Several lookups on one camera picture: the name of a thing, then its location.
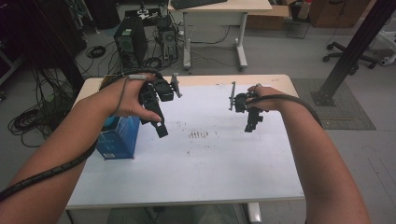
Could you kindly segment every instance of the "forearm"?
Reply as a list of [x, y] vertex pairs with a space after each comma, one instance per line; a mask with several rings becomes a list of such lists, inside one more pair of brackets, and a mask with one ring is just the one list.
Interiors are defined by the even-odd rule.
[[[18, 171], [10, 185], [84, 153], [94, 143], [108, 116], [108, 111], [98, 102], [97, 96], [78, 102], [45, 144]], [[56, 223], [82, 168], [83, 164], [6, 199], [0, 203], [0, 220], [6, 220], [5, 223], [33, 223], [32, 220], [36, 223]]]
[[339, 217], [346, 218], [344, 220], [359, 217], [359, 223], [368, 221], [359, 190], [330, 137], [301, 105], [286, 103], [281, 114], [307, 210], [315, 210], [308, 214], [311, 217], [327, 217], [327, 221], [332, 222], [332, 218], [336, 218], [333, 212], [336, 211]]

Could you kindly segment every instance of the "carpet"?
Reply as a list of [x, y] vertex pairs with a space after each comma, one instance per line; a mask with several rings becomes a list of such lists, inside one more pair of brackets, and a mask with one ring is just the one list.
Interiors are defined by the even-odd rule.
[[336, 91], [335, 106], [316, 106], [311, 91], [318, 91], [325, 79], [293, 78], [291, 82], [299, 97], [309, 103], [322, 122], [325, 130], [376, 130], [370, 118], [345, 82]]

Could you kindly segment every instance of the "wrist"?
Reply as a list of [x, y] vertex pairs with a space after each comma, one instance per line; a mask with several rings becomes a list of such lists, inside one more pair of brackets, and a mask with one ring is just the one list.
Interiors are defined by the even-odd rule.
[[113, 102], [102, 95], [94, 94], [78, 101], [76, 105], [83, 106], [87, 113], [93, 112], [106, 119], [114, 112], [115, 103]]
[[289, 100], [277, 100], [276, 108], [281, 114], [288, 113], [290, 111], [293, 113], [298, 111], [307, 111], [303, 105]]

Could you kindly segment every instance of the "hand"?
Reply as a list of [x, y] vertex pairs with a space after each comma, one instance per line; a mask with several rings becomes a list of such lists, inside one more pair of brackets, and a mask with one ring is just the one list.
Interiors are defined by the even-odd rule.
[[[285, 94], [282, 91], [278, 91], [272, 87], [262, 87], [262, 86], [252, 86], [247, 89], [248, 91], [254, 91], [256, 92], [259, 96], [265, 96], [265, 95], [276, 95], [276, 94]], [[284, 100], [281, 99], [274, 99], [274, 100], [265, 100], [265, 101], [260, 101], [255, 104], [250, 104], [247, 105], [247, 107], [257, 107], [260, 110], [264, 111], [269, 111], [269, 110], [280, 110], [281, 105], [284, 103]]]
[[[152, 74], [144, 73], [142, 75], [148, 77], [146, 81], [155, 80], [155, 76]], [[101, 98], [100, 102], [106, 104], [109, 115], [113, 114], [119, 117], [138, 116], [141, 119], [161, 121], [159, 115], [139, 104], [139, 92], [146, 81], [122, 78], [95, 95]]]

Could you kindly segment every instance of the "box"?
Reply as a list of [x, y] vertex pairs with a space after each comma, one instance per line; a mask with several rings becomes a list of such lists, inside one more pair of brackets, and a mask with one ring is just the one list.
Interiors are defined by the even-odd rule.
[[272, 6], [267, 12], [249, 12], [247, 14], [246, 29], [253, 30], [282, 30], [285, 17], [288, 17], [288, 6]]
[[133, 159], [139, 117], [110, 117], [99, 134], [96, 149], [105, 160]]
[[314, 0], [309, 9], [316, 28], [352, 28], [371, 0]]

